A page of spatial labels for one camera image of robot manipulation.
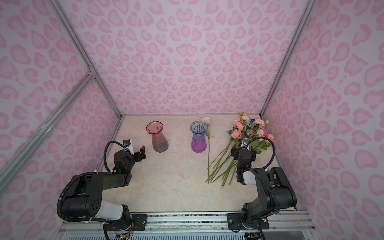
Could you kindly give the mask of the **purple blue glass vase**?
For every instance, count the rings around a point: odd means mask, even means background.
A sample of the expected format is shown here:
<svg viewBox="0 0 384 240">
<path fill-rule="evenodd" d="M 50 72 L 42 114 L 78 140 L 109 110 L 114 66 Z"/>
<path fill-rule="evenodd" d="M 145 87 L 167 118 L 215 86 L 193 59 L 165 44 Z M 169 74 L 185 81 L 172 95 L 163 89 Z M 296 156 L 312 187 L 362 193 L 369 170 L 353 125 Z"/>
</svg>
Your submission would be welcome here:
<svg viewBox="0 0 384 240">
<path fill-rule="evenodd" d="M 191 123 L 190 130 L 193 134 L 191 149 L 195 153 L 203 153 L 207 148 L 206 132 L 208 125 L 203 121 L 195 121 Z"/>
</svg>

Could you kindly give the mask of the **cream white rose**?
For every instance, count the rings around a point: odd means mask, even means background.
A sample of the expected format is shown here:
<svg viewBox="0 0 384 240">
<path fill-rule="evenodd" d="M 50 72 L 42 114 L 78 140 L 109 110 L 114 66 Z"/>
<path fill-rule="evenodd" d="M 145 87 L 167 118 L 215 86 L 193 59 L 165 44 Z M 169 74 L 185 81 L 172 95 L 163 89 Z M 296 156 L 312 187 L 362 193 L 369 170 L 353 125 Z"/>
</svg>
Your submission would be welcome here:
<svg viewBox="0 0 384 240">
<path fill-rule="evenodd" d="M 207 171 L 208 171 L 208 177 L 207 177 L 207 180 L 206 182 L 209 184 L 211 182 L 210 180 L 210 166 L 211 166 L 211 132 L 210 132 L 210 125 L 211 125 L 211 118 L 210 117 L 202 117 L 201 118 L 201 121 L 204 122 L 206 125 L 207 125 L 207 130 L 205 132 L 205 135 L 208 139 L 208 167 L 207 167 Z"/>
</svg>

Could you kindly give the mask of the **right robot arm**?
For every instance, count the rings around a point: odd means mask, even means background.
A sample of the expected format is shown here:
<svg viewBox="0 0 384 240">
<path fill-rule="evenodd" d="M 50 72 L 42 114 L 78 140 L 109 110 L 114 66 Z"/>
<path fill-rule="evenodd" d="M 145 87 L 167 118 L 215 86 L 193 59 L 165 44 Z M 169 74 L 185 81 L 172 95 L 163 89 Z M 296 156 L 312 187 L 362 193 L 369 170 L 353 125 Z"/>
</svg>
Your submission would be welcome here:
<svg viewBox="0 0 384 240">
<path fill-rule="evenodd" d="M 237 182 L 242 185 L 255 185 L 258 197 L 245 203 L 239 213 L 227 214 L 230 231 L 267 230 L 268 217 L 281 210 L 293 208 L 297 204 L 296 194 L 281 167 L 253 168 L 256 152 L 244 147 L 232 148 L 231 156 L 237 161 Z"/>
</svg>

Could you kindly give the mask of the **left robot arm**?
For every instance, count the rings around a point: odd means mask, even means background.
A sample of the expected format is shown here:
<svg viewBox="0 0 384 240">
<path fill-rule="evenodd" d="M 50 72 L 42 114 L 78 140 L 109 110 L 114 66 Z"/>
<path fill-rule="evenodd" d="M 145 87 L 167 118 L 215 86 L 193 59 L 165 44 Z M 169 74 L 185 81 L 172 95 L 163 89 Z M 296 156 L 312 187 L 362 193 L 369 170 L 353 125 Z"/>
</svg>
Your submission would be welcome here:
<svg viewBox="0 0 384 240">
<path fill-rule="evenodd" d="M 103 192 L 129 185 L 135 163 L 146 159 L 145 146 L 131 154 L 121 150 L 114 155 L 114 172 L 88 172 L 72 177 L 62 190 L 57 202 L 57 214 L 66 222 L 102 222 L 131 225 L 132 218 L 126 205 L 103 200 Z"/>
</svg>

